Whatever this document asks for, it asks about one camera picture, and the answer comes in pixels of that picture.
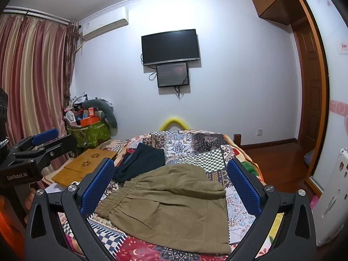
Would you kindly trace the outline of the person's left hand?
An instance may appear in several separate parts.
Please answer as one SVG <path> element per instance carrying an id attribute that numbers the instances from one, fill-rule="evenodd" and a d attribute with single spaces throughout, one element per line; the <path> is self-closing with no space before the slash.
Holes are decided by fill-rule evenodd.
<path id="1" fill-rule="evenodd" d="M 35 197 L 35 194 L 36 194 L 36 190 L 34 188 L 30 188 L 30 192 L 29 192 L 28 196 L 25 199 L 24 205 L 25 205 L 25 208 L 27 210 L 27 215 L 26 215 L 24 221 L 25 221 L 26 224 L 28 223 L 29 212 L 30 212 L 30 209 L 31 209 L 31 206 L 32 206 L 32 202 L 33 202 L 34 197 Z"/>

